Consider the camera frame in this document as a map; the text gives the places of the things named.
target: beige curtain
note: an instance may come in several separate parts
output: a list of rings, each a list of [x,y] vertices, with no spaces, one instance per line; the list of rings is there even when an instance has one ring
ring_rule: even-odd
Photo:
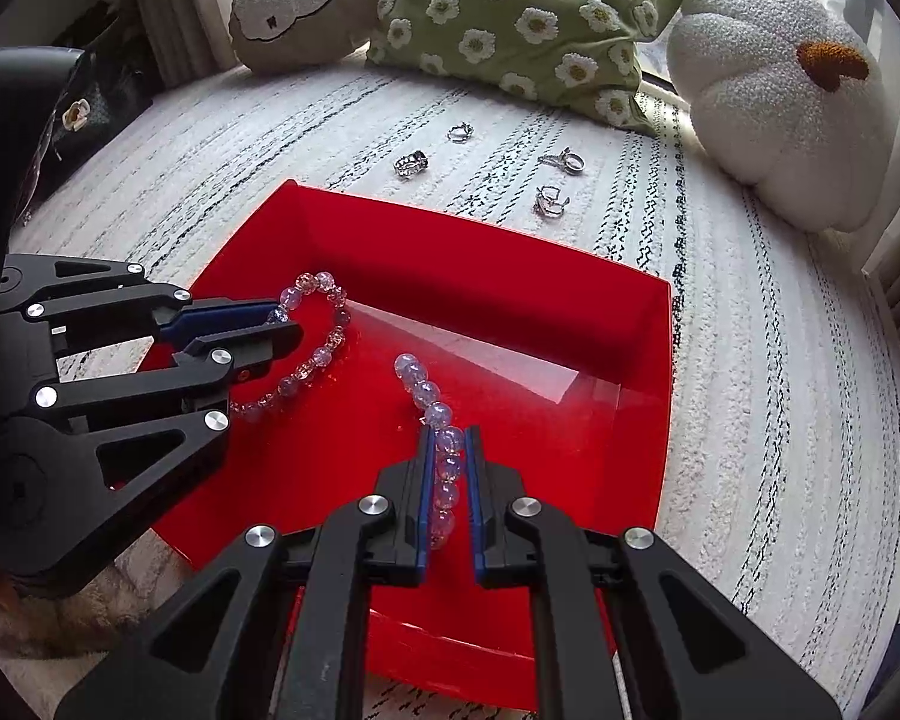
[[[138,0],[168,88],[237,64],[218,0]]]

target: silver screw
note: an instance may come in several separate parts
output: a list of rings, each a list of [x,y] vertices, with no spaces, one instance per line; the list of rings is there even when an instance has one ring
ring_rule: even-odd
[[[383,495],[367,495],[360,499],[358,506],[364,514],[376,515],[389,509],[389,501]]]
[[[646,549],[653,544],[653,533],[646,528],[630,528],[624,533],[624,541],[634,549]]]
[[[251,547],[266,547],[274,543],[276,532],[269,525],[254,525],[247,531],[244,541]]]
[[[536,498],[517,498],[511,503],[511,509],[518,517],[536,517],[540,514],[540,509],[543,509],[543,504]]]
[[[52,386],[41,386],[36,391],[34,400],[41,409],[48,409],[56,403],[56,390]]]
[[[215,430],[218,433],[230,426],[230,420],[226,418],[226,414],[223,412],[207,412],[207,416],[204,416],[203,421],[210,430]]]

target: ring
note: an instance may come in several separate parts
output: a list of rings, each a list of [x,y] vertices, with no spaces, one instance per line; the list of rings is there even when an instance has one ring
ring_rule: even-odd
[[[394,170],[396,170],[396,175],[407,179],[417,175],[418,172],[427,170],[427,165],[429,165],[427,155],[422,151],[415,151],[413,154],[407,154],[407,156],[400,157],[394,162]]]
[[[538,157],[537,161],[543,162],[544,165],[559,167],[563,172],[570,173],[570,175],[582,173],[583,167],[586,165],[583,162],[583,157],[573,153],[569,148],[564,148],[559,154],[544,154],[542,157]]]
[[[536,188],[536,201],[533,204],[533,210],[543,217],[547,218],[557,218],[563,215],[563,212],[566,210],[567,203],[570,202],[570,199],[561,200],[560,199],[560,191],[558,187],[537,187]]]
[[[472,135],[473,127],[466,122],[460,122],[456,127],[450,127],[450,131],[447,132],[447,140],[454,143],[463,143],[463,141],[470,140]]]

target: white rug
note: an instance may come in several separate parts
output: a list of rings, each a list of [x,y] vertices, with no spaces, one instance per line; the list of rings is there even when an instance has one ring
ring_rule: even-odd
[[[677,108],[642,104],[657,140],[353,60],[285,79],[231,71],[160,100],[12,247],[132,260],[187,285],[294,178],[669,279],[676,379],[658,531],[855,717],[900,606],[898,342],[825,240],[787,228],[716,170]],[[461,121],[474,140],[448,143]],[[564,146],[586,158],[583,176],[536,163]],[[398,180],[392,162],[418,148],[429,170]],[[572,196],[558,221],[532,212],[544,183]],[[144,348],[82,355],[66,373],[131,370]],[[466,716],[456,709],[446,714]]]

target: beaded bracelet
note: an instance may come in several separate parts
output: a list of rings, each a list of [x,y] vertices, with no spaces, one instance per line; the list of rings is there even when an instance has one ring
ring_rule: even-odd
[[[394,371],[403,388],[413,396],[413,405],[423,411],[420,421],[436,431],[437,468],[434,476],[434,510],[430,516],[430,546],[447,543],[456,521],[453,507],[460,499],[457,480],[463,473],[463,430],[450,424],[453,410],[440,400],[440,389],[427,378],[427,368],[412,354],[401,354]]]
[[[326,271],[317,275],[300,274],[293,287],[280,293],[280,305],[266,319],[268,324],[288,322],[290,312],[303,302],[304,295],[322,293],[334,308],[334,326],[327,334],[323,346],[314,349],[309,360],[300,362],[290,376],[284,376],[272,391],[255,403],[231,403],[230,414],[246,422],[259,422],[265,413],[275,412],[280,406],[300,392],[301,385],[309,385],[314,377],[333,361],[333,352],[343,345],[344,330],[350,324],[350,312],[346,309],[346,291],[338,287],[333,276]]]

